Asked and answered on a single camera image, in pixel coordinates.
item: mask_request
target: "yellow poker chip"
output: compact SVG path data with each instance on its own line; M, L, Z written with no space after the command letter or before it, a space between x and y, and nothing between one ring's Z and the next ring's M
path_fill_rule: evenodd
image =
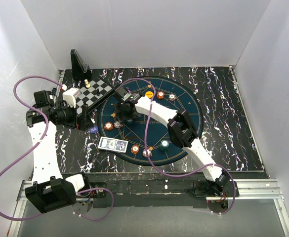
M153 97L153 92L147 91L145 95L151 99Z

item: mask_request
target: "gray floor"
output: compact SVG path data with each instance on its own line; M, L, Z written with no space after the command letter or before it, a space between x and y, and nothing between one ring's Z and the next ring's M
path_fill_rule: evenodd
M105 209L92 209L100 217ZM25 216L37 213L29 203ZM189 207L116 207L103 221L93 222L72 214L71 207L22 222L19 237L190 237L285 236L273 200L236 200L219 218Z

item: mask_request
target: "playing card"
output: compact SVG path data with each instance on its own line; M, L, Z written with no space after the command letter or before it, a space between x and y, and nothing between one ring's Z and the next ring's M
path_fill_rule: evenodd
M116 138L101 137L99 140L98 149L125 153L127 146L127 141L119 140Z

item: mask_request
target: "poker mat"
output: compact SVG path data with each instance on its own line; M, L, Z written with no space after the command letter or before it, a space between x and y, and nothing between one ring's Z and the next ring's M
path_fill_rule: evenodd
M163 91L165 96L163 99L158 99L157 95L154 100L170 109L181 110L186 109L188 111L193 123L197 128L197 134L201 137L203 132L203 115L200 105L193 94L187 87L181 85L180 83L161 77L144 77L149 81L156 89L156 92ZM151 86L142 80L132 80L124 84L124 88L130 92L142 92L146 93L152 91ZM175 94L176 99L174 101L168 100L170 94ZM98 110L98 125L99 132L101 136L109 138L117 138L120 140L128 141L127 150L125 153L116 153L116 155L128 162L138 164L138 165L150 165L146 157L143 156L142 152L144 150L144 131L147 122L147 116L141 115L139 118L133 120L132 123L124 123L121 128L113 128L113 130L105 130L104 125L107 122L117 121L114 104L117 100L111 96L107 101L105 101ZM160 149L160 143L162 140L169 141L169 147L166 151ZM165 165L175 162L187 155L185 151L181 148L174 146L168 135L167 128L154 119L150 119L147 144L152 151L151 160L155 165ZM131 147L133 145L138 145L140 151L137 154L131 152Z

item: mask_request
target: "cable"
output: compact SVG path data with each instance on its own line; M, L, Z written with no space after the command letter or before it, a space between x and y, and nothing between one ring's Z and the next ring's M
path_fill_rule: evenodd
M152 113L152 102L153 102L153 99L154 99L154 97L155 97L155 95L156 95L156 90L155 90L155 87L154 87L149 81L147 81L147 80L145 80L145 79L143 79L143 78L131 78L131 79L128 79L128 80L124 81L123 83L121 83L121 85L119 86L119 88L122 87L122 86L123 86L124 84L126 84L127 82L132 81L132 80L142 80L142 81L145 81L145 82L147 82L149 85L151 85L151 87L153 88L153 91L154 91L153 96L152 96L152 98L151 98L151 105L150 105L150 110L149 110L149 114L148 114L148 120L146 121L145 132L144 132L144 147L145 147L145 151L147 151L147 150L148 150L148 145L147 145L148 128L149 128L149 122L150 122L151 113ZM235 187L235 183L234 183L233 177L231 176L230 172L229 172L225 167L223 167L223 166L221 166L221 165L219 165L219 164L206 164L206 165L203 165L203 166L199 167L198 169L196 169L196 170L194 170L194 171L192 171L192 172L190 172L190 173L187 173L187 174L172 175L172 174L164 173L163 171L159 170L159 169L153 164L150 156L147 155L147 158L148 158L148 160L149 160L149 162L150 162L150 165L151 165L157 172L159 172L160 174L165 175L165 176L167 176L167 177L171 177L171 178L187 177L187 176L189 176L189 175L191 175L191 174L194 174L194 173L196 173L196 172L198 172L198 171L206 168L207 166L212 166L212 165L214 165L214 166L220 167L221 169L223 169L224 171L227 172L227 174L229 175L229 177L230 177L230 179L231 179L231 181L232 181L232 184L233 184L233 200L232 200L231 205L229 206L229 208L228 208L226 211L224 211L224 212L222 212L222 213L217 213L217 214L225 214L225 213L227 213L228 211L230 211L231 208L233 207L234 202L235 202L235 197L236 197L236 187Z
M44 118L44 121L45 121L45 130L40 138L40 140L34 145L32 146L29 150L27 150L23 155L21 155L21 157L19 157L18 159L16 159L13 163L11 163L9 166L7 166L5 169L3 169L1 172L0 172L0 177L7 171L9 170L10 168L12 168L16 163L18 163L19 161L21 161L24 157L26 157L29 153L31 153L42 141L42 139L45 137L46 135L46 132L48 130L48 125L49 125L49 120L47 118L47 116L40 110L37 110L36 108L34 107L31 107L30 105L26 104L25 102L23 102L17 95L17 86L23 82L24 80L27 80L27 79L30 79L30 78L41 78L41 79L44 79L44 80L48 80L54 84L57 84L59 85L60 87L62 87L62 84L58 83L58 82L55 82L49 78L46 78L46 77L42 77L42 76L28 76L28 77L24 77L22 79L20 79L14 86L14 96L16 97L16 99L24 106L26 106L27 108L33 110L33 111L36 111L37 113L41 114ZM33 218L36 218L38 216L41 216L42 214L38 214L38 215L35 215L35 216L31 216L31 217L26 217L26 218L14 218L14 217L10 217L10 216L7 216L5 215L4 213L2 213L0 211L0 216L3 217L3 218L6 218L8 220L11 220L11 221L26 221L26 220L30 220L30 219L33 219Z
M111 200L112 200L111 201L111 206L110 206L109 211L106 213L106 215L104 215L102 218L95 219L95 218L91 218L89 216L86 216L84 214L81 214L79 212L73 212L73 214L77 214L78 216L80 216L80 217L82 216L82 217L84 217L84 218L86 218L88 220L91 220L91 221L101 221L101 220L105 219L109 215L109 213L113 210L114 203L115 203L114 195L109 189L106 189L106 188L92 188L92 189L86 189L84 191L80 191L80 192L78 192L78 194L87 193L87 192L91 192L91 191L95 191L95 190L105 190L106 192L109 192L109 194L111 196Z

